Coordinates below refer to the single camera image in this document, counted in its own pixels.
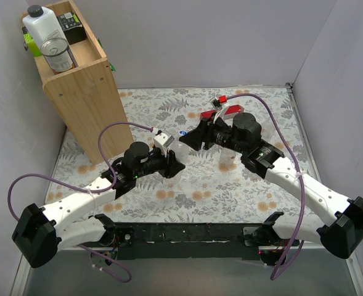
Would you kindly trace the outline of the clear bottle with white cap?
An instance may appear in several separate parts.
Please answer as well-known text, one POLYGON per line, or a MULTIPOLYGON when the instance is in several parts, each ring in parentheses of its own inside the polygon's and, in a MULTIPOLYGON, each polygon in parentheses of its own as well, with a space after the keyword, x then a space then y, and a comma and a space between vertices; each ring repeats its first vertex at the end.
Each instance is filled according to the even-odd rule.
MULTIPOLYGON (((188 156, 189 156, 189 147, 186 144, 179 142, 178 140, 175 140, 171 144, 170 149, 175 152, 176 158, 181 163, 183 163, 184 165, 187 165, 188 156)), ((170 178, 170 179, 164 179, 164 184, 167 187, 174 187, 181 180, 181 176, 182 176, 183 172, 184 171, 182 170, 175 177, 170 178)))

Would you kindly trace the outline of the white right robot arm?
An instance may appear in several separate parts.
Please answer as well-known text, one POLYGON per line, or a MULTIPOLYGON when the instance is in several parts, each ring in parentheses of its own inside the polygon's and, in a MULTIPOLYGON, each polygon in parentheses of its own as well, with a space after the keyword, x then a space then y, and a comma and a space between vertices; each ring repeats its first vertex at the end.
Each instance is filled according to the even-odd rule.
POLYGON ((281 150, 262 139, 261 125, 252 114, 236 115, 230 126, 220 118, 204 118, 179 140, 196 151, 216 144, 240 153, 247 170, 281 187, 317 215, 314 220, 299 223, 283 212, 275 212, 247 234, 251 243, 277 245, 296 231, 299 241, 323 245, 334 256, 347 259, 363 240, 363 198, 350 199, 297 172, 281 150))

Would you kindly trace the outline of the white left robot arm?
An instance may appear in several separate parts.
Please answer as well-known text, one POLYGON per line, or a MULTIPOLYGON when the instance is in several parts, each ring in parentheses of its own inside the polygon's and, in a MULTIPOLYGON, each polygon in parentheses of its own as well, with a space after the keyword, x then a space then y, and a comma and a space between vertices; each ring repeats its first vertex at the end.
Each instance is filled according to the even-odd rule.
POLYGON ((164 154, 158 147, 151 149, 143 142, 134 142, 81 192, 42 207, 34 203, 25 207, 12 240, 32 268, 45 265, 57 252, 74 245, 97 242, 107 247, 116 237, 110 219, 105 215, 83 222, 79 219, 135 188, 143 176, 159 173, 171 179, 185 167, 185 160, 174 150, 164 154))

